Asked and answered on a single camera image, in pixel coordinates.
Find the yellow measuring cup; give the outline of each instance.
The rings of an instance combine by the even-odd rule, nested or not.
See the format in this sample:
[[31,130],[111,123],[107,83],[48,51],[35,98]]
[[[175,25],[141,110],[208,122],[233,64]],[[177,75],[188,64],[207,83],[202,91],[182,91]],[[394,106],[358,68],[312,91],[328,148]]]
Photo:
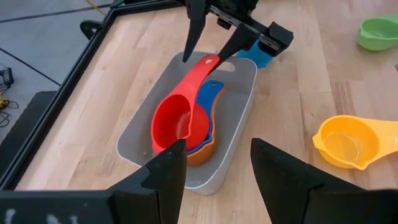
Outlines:
[[312,141],[330,164],[365,170],[372,162],[398,151],[398,121],[333,116],[322,123]]

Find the measuring cup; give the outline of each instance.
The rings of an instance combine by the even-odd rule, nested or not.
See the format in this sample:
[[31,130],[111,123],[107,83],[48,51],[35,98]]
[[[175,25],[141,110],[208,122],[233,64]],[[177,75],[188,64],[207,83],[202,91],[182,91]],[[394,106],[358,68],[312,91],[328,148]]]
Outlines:
[[210,120],[196,98],[202,82],[219,61],[217,55],[203,57],[160,102],[152,118],[150,131],[155,153],[162,152],[178,139],[187,141],[188,151],[206,139]]
[[334,116],[322,123],[312,141],[330,164],[365,170],[372,162],[398,151],[398,121]]
[[200,150],[205,144],[211,142],[213,139],[212,130],[214,126],[214,113],[212,113],[213,108],[215,108],[218,98],[224,92],[224,83],[217,80],[208,80],[200,87],[197,96],[197,103],[205,109],[207,116],[210,118],[210,127],[206,139],[201,142],[197,147],[191,151],[187,151],[187,155]]
[[219,82],[219,81],[214,81],[211,80],[207,82],[208,84],[211,84],[210,86],[207,86],[207,88],[203,89],[203,87],[200,89],[206,90],[212,97],[213,99],[207,101],[208,106],[204,106],[206,108],[206,111],[208,112],[209,117],[211,117],[211,124],[212,124],[212,129],[210,130],[210,136],[206,139],[206,141],[203,141],[200,147],[197,147],[198,149],[194,149],[191,151],[187,152],[187,165],[190,167],[195,167],[195,166],[200,166],[206,161],[208,161],[216,151],[216,121],[215,121],[215,111],[216,111],[216,106],[217,106],[217,101],[220,98],[221,94],[224,91],[224,83]]
[[398,46],[398,14],[365,19],[359,27],[357,43],[377,51]]

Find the red measuring cup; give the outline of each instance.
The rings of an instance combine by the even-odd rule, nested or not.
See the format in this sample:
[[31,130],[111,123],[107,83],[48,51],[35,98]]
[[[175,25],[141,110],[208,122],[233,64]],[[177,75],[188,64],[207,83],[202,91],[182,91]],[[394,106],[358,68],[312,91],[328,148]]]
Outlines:
[[160,102],[152,118],[150,131],[155,153],[162,152],[178,139],[187,141],[187,150],[206,139],[210,120],[196,98],[201,84],[219,61],[217,55],[203,57]]

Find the handle hole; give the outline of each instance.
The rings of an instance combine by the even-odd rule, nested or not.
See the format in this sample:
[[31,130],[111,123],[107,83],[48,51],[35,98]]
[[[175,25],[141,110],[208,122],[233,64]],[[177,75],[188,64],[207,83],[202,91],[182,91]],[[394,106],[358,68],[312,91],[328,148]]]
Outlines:
[[233,65],[230,62],[223,62],[221,65],[219,65],[217,70],[227,71],[227,72],[234,72],[235,71],[235,65]]

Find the blue object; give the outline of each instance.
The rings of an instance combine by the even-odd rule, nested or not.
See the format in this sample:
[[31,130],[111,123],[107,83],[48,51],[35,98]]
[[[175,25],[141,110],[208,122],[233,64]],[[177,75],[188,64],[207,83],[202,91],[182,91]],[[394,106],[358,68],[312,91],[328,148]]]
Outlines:
[[208,80],[199,89],[198,96],[197,96],[197,103],[205,109],[207,116],[209,117],[209,132],[207,135],[206,140],[204,140],[199,146],[195,147],[194,149],[187,151],[187,154],[192,154],[197,150],[201,149],[205,144],[211,142],[212,135],[211,131],[213,130],[213,122],[211,118],[211,109],[213,107],[213,102],[220,91],[224,88],[224,83],[216,80]]
[[236,56],[252,60],[257,65],[257,68],[263,68],[267,66],[273,57],[260,50],[258,43],[259,41],[257,40],[250,50],[240,50]]

